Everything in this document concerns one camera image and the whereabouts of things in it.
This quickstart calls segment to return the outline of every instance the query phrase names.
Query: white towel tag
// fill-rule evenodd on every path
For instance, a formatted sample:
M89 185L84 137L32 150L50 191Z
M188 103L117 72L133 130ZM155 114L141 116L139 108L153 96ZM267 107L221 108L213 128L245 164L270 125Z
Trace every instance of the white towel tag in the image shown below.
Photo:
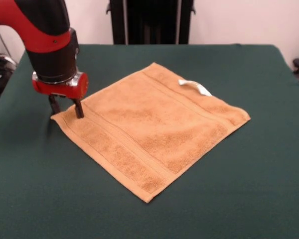
M198 89L198 91L200 92L201 95L212 96L211 93L205 87L203 87L201 84L199 84L195 81L187 81L187 80L184 80L184 79L179 79L178 83L181 86L183 86L183 85L192 85L192 86L194 86Z

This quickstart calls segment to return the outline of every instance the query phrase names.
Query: orange towel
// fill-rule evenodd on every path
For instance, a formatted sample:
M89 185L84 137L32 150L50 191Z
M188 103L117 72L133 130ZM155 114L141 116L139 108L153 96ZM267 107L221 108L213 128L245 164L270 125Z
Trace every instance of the orange towel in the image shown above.
M145 202L250 120L156 63L52 116L63 132Z

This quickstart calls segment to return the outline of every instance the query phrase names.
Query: white wall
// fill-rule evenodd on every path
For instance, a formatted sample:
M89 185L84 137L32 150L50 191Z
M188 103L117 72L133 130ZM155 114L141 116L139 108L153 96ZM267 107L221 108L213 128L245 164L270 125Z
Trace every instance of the white wall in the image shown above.
M191 44L274 44L299 57L299 0L195 0Z
M66 0L80 43L113 44L111 17L105 15L108 2ZM299 56L299 0L195 0L195 7L190 44L274 44L290 66ZM19 60L24 51L19 36L6 26L0 31Z

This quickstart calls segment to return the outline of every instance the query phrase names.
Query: green table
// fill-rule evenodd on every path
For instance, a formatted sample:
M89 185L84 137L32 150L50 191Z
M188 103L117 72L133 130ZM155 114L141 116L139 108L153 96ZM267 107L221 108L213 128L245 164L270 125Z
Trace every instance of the green table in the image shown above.
M83 45L78 56L88 95L152 62L251 121L145 204L49 119L24 55L0 100L0 239L299 239L299 83L279 50Z

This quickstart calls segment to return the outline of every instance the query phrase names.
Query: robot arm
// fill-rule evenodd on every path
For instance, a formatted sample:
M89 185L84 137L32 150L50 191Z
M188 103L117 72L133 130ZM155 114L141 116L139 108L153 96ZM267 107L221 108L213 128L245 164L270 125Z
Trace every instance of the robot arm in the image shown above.
M49 95L53 112L60 111L54 97L63 96L83 117L80 99L88 80L76 67L79 46L64 0L0 0L0 25L12 27L23 40L34 69L33 86Z

